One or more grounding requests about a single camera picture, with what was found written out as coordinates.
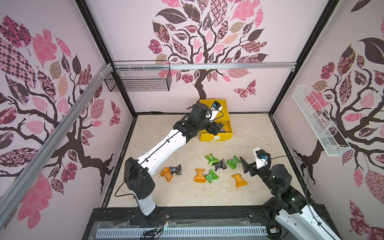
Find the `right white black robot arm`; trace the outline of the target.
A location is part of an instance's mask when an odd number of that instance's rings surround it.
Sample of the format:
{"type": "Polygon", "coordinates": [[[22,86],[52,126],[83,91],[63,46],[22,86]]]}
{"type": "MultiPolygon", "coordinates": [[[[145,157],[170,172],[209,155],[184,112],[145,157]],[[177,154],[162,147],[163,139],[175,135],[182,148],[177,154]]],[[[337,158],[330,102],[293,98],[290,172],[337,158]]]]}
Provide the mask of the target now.
{"type": "Polygon", "coordinates": [[[292,176],[285,165],[271,166],[272,158],[267,154],[257,154],[251,164],[242,157],[240,161],[243,172],[259,176],[272,194],[261,211],[267,222],[277,222],[298,240],[340,239],[307,198],[291,185],[292,176]]]}

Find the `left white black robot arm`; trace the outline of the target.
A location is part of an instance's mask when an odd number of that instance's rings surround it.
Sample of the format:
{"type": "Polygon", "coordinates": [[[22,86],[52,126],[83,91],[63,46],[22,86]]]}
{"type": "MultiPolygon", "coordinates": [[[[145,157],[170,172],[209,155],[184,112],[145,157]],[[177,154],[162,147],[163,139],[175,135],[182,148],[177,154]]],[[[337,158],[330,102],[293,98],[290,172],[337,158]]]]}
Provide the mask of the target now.
{"type": "Polygon", "coordinates": [[[222,109],[223,106],[217,101],[211,106],[194,104],[192,111],[177,121],[168,135],[155,147],[137,159],[130,157],[126,160],[124,183],[135,196],[139,210],[144,216],[150,216],[157,207],[152,196],[156,186],[152,176],[158,167],[200,131],[218,135],[224,127],[222,123],[216,122],[220,118],[219,113],[224,116],[222,109]]]}

